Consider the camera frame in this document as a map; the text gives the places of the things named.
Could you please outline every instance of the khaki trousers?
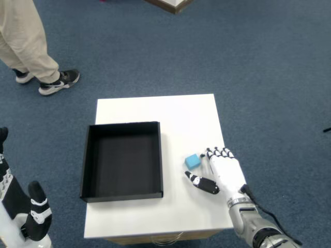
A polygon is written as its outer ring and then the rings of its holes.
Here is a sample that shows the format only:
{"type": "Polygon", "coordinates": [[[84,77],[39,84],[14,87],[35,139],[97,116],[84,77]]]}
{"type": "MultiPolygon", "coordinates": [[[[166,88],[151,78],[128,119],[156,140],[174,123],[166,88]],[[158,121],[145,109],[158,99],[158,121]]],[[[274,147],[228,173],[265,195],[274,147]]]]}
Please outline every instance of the khaki trousers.
{"type": "Polygon", "coordinates": [[[0,59],[12,69],[31,72],[41,82],[59,79],[33,0],[0,0],[0,59]]]}

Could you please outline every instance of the shoe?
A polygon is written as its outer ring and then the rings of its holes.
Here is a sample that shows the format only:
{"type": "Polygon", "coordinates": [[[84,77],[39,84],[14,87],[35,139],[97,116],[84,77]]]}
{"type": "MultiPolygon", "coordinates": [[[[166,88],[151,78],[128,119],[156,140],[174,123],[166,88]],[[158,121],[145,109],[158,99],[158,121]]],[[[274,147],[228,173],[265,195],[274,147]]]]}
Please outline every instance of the shoe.
{"type": "Polygon", "coordinates": [[[80,74],[78,70],[61,71],[60,78],[54,83],[40,83],[39,93],[43,96],[49,96],[58,92],[61,89],[68,89],[72,85],[77,83],[79,76],[80,74]]]}
{"type": "Polygon", "coordinates": [[[13,71],[16,74],[16,82],[18,82],[19,84],[26,84],[27,82],[29,82],[31,79],[33,79],[35,77],[32,75],[31,72],[22,73],[16,69],[13,69],[13,71]]]}

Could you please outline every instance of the black cable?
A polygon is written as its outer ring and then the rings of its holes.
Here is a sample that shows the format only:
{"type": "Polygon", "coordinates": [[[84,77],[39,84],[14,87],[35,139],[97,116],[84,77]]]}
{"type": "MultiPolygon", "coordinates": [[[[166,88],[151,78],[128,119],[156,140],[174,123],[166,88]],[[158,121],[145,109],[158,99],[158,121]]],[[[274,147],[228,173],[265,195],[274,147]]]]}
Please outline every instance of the black cable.
{"type": "Polygon", "coordinates": [[[297,243],[298,245],[303,245],[299,240],[292,238],[291,235],[289,235],[289,234],[284,230],[284,228],[282,227],[282,225],[279,223],[277,217],[276,217],[273,213],[271,213],[271,212],[269,212],[268,210],[264,209],[263,207],[261,207],[261,206],[257,203],[256,198],[254,197],[253,193],[251,192],[251,190],[250,190],[250,188],[248,187],[247,184],[244,184],[244,185],[242,186],[242,188],[240,189],[240,191],[242,191],[243,193],[246,193],[246,194],[249,196],[249,198],[255,203],[255,205],[258,206],[258,208],[260,208],[260,209],[261,209],[263,212],[265,212],[266,214],[270,215],[270,216],[274,219],[274,221],[276,222],[276,224],[278,225],[278,227],[281,229],[281,231],[282,231],[286,236],[288,236],[289,238],[291,238],[291,239],[292,239],[295,243],[297,243]]]}

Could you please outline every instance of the blue cube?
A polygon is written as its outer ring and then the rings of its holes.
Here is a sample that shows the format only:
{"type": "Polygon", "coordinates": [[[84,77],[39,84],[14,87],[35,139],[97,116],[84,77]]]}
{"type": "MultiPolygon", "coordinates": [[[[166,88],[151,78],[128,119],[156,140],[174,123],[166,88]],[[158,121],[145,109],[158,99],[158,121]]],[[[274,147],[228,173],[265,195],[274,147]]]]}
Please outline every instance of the blue cube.
{"type": "Polygon", "coordinates": [[[200,161],[199,157],[196,154],[194,154],[185,159],[185,164],[189,170],[192,170],[194,168],[199,167],[199,165],[201,164],[201,161],[200,161]]]}

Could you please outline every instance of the black box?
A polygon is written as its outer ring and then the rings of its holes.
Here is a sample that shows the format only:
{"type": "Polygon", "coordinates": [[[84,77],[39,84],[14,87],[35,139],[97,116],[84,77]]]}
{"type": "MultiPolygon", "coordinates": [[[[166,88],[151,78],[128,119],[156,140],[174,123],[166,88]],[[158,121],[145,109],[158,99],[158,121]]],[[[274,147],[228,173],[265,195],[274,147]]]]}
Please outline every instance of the black box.
{"type": "Polygon", "coordinates": [[[95,203],[161,197],[159,122],[88,127],[81,199],[95,203]]]}

